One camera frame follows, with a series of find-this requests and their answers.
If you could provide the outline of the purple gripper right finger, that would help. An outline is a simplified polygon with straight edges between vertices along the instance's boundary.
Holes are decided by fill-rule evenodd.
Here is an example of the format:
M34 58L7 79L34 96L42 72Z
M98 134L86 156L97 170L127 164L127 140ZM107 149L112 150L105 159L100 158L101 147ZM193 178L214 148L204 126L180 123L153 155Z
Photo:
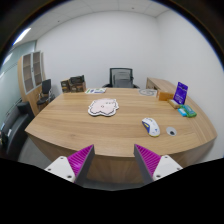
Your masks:
M137 144L134 145L134 156L145 184L152 183L182 169L169 155L160 156Z

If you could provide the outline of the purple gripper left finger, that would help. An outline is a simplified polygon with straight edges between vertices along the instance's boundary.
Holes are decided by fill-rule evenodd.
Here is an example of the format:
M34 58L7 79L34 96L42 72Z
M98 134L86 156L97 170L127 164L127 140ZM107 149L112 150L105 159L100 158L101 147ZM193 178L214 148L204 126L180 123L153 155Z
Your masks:
M59 156L46 171L75 184L83 184L95 155L94 146L87 146L74 154Z

